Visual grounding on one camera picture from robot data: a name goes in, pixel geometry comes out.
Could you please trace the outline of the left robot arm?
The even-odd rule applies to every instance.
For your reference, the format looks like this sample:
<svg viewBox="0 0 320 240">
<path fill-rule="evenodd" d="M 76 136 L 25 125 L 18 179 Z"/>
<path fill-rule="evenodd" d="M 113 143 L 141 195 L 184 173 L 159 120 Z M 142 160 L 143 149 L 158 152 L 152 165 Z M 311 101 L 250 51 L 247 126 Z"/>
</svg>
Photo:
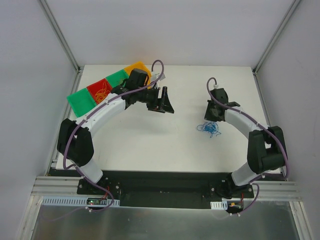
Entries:
<svg viewBox="0 0 320 240">
<path fill-rule="evenodd" d="M 88 188 L 99 195 L 105 191 L 103 172 L 96 164 L 93 137 L 113 117 L 136 102 L 145 103 L 149 111 L 174 113 L 166 86 L 158 87 L 164 74 L 147 72 L 138 68 L 131 71 L 123 83 L 112 88 L 108 96 L 88 113 L 75 120 L 66 118 L 60 124 L 57 151 L 64 160 L 70 160 L 82 175 L 89 179 Z"/>
</svg>

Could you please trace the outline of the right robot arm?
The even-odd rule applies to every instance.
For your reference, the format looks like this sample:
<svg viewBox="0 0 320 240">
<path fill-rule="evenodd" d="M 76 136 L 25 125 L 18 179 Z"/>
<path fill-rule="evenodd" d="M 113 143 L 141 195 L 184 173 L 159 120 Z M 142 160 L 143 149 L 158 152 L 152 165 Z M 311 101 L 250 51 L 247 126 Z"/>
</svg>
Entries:
<svg viewBox="0 0 320 240">
<path fill-rule="evenodd" d="M 216 188 L 217 195 L 231 199 L 266 172 L 286 165 L 288 157 L 284 134 L 280 127 L 264 126 L 243 111 L 237 102 L 230 102 L 224 88 L 214 88 L 209 94 L 211 99 L 207 101 L 204 119 L 226 122 L 248 140 L 246 163 L 229 173 Z"/>
</svg>

